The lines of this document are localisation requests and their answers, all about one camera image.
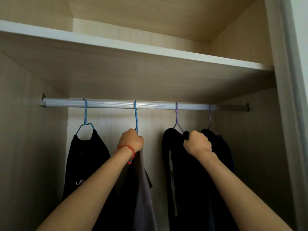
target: beaded bracelet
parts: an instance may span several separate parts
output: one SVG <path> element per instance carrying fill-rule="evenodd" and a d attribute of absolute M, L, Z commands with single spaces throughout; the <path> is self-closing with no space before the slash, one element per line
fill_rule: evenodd
<path fill-rule="evenodd" d="M 135 154 L 136 154 L 134 148 L 133 148 L 131 145 L 123 145 L 123 146 L 118 147 L 117 150 L 119 150 L 121 147 L 129 147 L 129 148 L 133 151 L 133 156 L 132 156 L 131 159 L 129 159 L 129 161 L 127 162 L 128 164 L 131 164 L 131 163 L 132 163 L 132 160 L 135 158 Z"/>

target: clothes rod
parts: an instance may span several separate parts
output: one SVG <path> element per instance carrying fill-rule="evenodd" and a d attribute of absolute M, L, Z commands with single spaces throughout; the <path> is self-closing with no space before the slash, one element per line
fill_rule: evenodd
<path fill-rule="evenodd" d="M 43 98 L 42 107 L 76 107 L 84 108 L 85 101 L 82 99 L 53 99 Z M 133 109 L 133 101 L 112 101 L 112 100 L 88 100 L 88 108 L 119 108 L 119 109 Z M 175 103 L 154 103 L 154 102 L 136 102 L 137 109 L 173 109 L 175 110 Z M 219 111 L 241 111 L 248 112 L 249 104 L 246 105 L 209 105 L 209 104 L 192 104 L 192 103 L 178 103 L 178 109 L 181 110 L 219 110 Z"/>

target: person's left hand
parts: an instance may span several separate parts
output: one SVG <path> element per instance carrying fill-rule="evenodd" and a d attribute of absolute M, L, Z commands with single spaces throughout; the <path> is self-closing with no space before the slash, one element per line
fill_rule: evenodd
<path fill-rule="evenodd" d="M 123 145 L 131 145 L 135 149 L 135 152 L 138 152 L 143 148 L 143 144 L 143 137 L 138 136 L 136 130 L 129 129 L 122 134 L 118 143 L 118 147 L 121 147 Z"/>

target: person's right arm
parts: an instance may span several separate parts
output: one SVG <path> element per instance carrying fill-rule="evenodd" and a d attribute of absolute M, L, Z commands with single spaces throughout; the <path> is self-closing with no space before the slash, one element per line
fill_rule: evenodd
<path fill-rule="evenodd" d="M 184 141 L 184 147 L 209 173 L 240 231 L 291 230 L 217 158 L 206 136 L 193 131 L 189 135 L 189 140 Z"/>

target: fist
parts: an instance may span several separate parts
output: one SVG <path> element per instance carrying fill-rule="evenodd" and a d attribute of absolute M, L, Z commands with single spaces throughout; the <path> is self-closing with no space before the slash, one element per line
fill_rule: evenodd
<path fill-rule="evenodd" d="M 123 145 L 131 145 L 135 149 L 135 152 L 138 152 L 143 148 L 143 144 L 143 137 L 138 136 L 136 130 L 129 129 L 122 134 L 118 143 L 118 147 Z"/>
<path fill-rule="evenodd" d="M 198 159 L 202 154 L 212 152 L 212 144 L 204 134 L 198 131 L 192 131 L 189 134 L 189 139 L 184 140 L 185 150 L 192 156 Z"/>

